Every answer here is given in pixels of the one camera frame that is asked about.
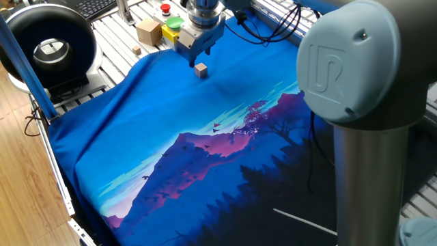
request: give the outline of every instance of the red emergency button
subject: red emergency button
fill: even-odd
[[[161,10],[166,14],[170,12],[170,5],[169,4],[162,4]]]

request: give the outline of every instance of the wooden floor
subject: wooden floor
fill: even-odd
[[[30,112],[0,64],[0,245],[79,245],[41,137],[23,133]],[[35,122],[28,133],[38,133]]]

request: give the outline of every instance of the robot logo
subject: robot logo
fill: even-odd
[[[343,98],[340,78],[346,52],[325,46],[311,45],[309,49],[308,89],[331,100]]]

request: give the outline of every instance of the purple mountain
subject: purple mountain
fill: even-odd
[[[116,215],[110,217],[103,216],[103,219],[106,221],[111,229],[119,228],[123,221],[123,218],[119,218]]]
[[[163,206],[168,198],[178,199],[191,184],[203,180],[211,167],[235,161],[250,136],[237,134],[231,143],[230,135],[179,134],[175,143],[155,164],[154,171],[133,200],[128,215],[115,230],[116,234],[129,235],[131,227]]]

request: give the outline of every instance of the yellow button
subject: yellow button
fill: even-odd
[[[167,25],[163,25],[161,28],[163,29],[163,36],[175,44],[176,39],[179,36],[179,31],[174,31],[170,27],[168,27]]]

